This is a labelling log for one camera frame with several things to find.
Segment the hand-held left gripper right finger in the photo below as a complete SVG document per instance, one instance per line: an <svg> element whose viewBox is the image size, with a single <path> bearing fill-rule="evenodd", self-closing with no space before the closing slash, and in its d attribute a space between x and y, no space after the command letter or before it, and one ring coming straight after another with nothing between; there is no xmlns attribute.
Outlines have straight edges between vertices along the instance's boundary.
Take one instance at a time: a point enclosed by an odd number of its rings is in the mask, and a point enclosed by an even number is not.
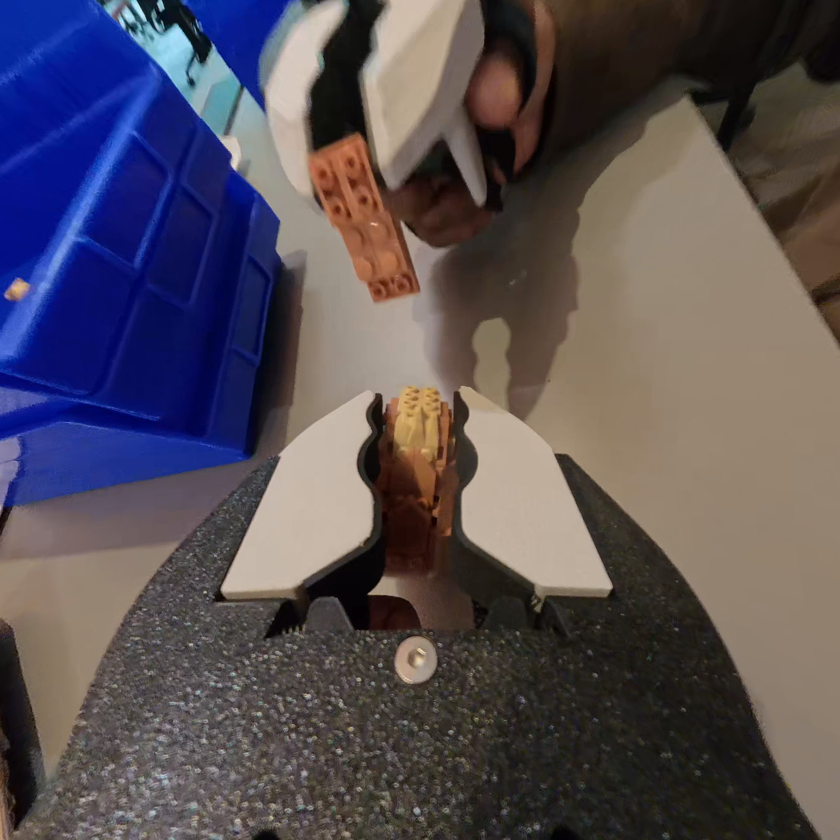
<svg viewBox="0 0 840 840"><path fill-rule="evenodd" d="M458 586L488 611L503 598L539 613L550 597L610 596L613 583L551 446L471 387L454 399Z"/></svg>

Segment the person's left hand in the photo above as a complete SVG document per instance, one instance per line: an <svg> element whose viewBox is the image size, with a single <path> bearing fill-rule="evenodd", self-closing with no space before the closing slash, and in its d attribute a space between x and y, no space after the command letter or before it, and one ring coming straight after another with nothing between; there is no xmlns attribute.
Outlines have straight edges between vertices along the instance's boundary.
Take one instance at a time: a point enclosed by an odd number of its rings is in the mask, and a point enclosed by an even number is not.
<svg viewBox="0 0 840 840"><path fill-rule="evenodd" d="M369 595L369 629L372 631L404 631L422 629L415 607L394 595Z"/></svg>

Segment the orange studded plate piece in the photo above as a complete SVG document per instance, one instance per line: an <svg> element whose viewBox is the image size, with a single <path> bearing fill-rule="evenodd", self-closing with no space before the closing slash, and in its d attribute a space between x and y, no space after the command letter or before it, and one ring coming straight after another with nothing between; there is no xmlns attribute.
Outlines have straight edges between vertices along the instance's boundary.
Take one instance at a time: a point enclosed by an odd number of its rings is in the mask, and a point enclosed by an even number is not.
<svg viewBox="0 0 840 840"><path fill-rule="evenodd" d="M367 143L353 133L308 156L314 192L373 301L419 292L403 230L385 208Z"/></svg>

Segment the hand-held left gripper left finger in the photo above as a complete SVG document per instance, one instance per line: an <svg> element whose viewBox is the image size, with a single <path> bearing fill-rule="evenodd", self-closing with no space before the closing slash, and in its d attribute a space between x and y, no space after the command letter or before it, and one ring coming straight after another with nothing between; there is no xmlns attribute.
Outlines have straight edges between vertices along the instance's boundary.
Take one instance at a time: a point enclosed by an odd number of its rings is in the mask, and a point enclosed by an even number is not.
<svg viewBox="0 0 840 840"><path fill-rule="evenodd" d="M228 602L297 599L382 536L380 393L362 392L280 454L223 583Z"/></svg>

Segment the blue plastic bin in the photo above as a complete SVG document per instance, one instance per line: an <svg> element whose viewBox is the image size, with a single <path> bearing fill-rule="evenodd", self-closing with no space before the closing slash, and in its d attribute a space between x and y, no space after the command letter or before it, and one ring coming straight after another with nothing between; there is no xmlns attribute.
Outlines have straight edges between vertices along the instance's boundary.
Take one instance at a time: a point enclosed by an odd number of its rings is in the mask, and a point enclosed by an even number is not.
<svg viewBox="0 0 840 840"><path fill-rule="evenodd" d="M1 54L2 507L246 460L277 216L97 3Z"/></svg>

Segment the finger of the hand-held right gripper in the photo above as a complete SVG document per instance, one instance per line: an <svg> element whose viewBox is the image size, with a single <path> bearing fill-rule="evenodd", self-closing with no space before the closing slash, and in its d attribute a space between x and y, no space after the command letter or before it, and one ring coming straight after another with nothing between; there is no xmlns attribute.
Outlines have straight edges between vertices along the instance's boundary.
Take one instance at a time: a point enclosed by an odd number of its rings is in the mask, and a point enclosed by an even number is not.
<svg viewBox="0 0 840 840"><path fill-rule="evenodd" d="M386 186L403 186L445 142L446 2L387 2L362 70L369 140Z"/></svg>
<svg viewBox="0 0 840 840"><path fill-rule="evenodd" d="M312 87L323 69L323 49L346 15L344 1L288 2L259 55L270 137L289 184L313 209L319 203L308 168Z"/></svg>

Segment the black office chair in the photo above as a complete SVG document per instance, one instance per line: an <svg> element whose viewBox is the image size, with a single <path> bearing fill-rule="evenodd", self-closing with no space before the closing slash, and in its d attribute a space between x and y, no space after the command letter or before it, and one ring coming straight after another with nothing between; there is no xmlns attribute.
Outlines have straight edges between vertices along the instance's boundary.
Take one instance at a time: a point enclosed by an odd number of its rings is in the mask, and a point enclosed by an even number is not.
<svg viewBox="0 0 840 840"><path fill-rule="evenodd" d="M100 1L102 8L141 46L182 91L196 86L213 46L193 12L180 1Z"/></svg>

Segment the orange and tan toy segment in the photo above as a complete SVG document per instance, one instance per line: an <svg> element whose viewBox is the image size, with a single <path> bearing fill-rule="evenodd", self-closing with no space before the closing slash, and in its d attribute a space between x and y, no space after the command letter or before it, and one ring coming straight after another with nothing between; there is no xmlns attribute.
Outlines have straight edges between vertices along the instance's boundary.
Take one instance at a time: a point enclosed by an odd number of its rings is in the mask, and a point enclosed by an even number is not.
<svg viewBox="0 0 840 840"><path fill-rule="evenodd" d="M459 482L453 420L451 406L431 386L405 386L385 406L377 488L391 576L445 567Z"/></svg>

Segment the blue storage bin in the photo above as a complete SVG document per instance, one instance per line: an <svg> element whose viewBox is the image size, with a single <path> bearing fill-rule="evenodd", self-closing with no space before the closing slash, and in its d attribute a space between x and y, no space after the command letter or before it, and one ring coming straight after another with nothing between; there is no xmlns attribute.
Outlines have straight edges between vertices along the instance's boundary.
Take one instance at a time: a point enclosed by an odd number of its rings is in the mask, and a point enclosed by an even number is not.
<svg viewBox="0 0 840 840"><path fill-rule="evenodd" d="M184 1L243 89L265 107L260 58L290 1Z"/></svg>

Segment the person's right forearm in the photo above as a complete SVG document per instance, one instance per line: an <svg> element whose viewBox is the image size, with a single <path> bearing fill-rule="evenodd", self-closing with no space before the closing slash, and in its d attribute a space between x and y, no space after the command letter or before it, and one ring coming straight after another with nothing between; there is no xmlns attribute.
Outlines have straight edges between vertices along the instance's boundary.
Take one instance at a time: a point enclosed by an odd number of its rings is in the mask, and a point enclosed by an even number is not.
<svg viewBox="0 0 840 840"><path fill-rule="evenodd" d="M539 154L582 142L663 79L731 93L804 60L836 70L838 1L546 2L554 24L552 80Z"/></svg>

